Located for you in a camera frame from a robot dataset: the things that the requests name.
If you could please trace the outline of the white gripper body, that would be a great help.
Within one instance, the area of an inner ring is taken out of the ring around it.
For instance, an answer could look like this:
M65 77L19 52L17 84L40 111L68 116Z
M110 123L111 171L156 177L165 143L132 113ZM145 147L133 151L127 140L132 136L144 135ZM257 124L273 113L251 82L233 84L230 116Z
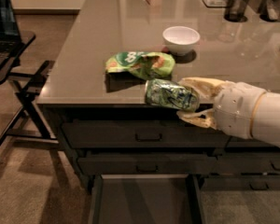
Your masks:
M227 135L251 139L253 113L266 90L244 82L230 84L214 100L217 128Z

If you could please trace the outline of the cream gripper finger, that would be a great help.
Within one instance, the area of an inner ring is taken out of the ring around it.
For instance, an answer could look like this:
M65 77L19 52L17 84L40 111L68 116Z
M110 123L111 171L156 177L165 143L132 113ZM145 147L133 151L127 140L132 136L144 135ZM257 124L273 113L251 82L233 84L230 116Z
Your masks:
M179 110L176 112L178 117L183 121L195 125L201 128L212 128L215 129L217 127L217 122L214 118L214 109L206 109L200 112L188 112Z
M234 85L234 82L216 78L184 77L178 84L195 90L202 101L213 102L221 91Z

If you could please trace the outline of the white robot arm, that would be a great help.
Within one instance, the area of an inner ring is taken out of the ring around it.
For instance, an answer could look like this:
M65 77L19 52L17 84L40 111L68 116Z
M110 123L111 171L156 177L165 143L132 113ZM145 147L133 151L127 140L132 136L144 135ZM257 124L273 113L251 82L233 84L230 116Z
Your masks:
M256 139L280 148L280 94L244 82L185 77L179 81L213 106L200 112L179 110L187 123L226 135Z

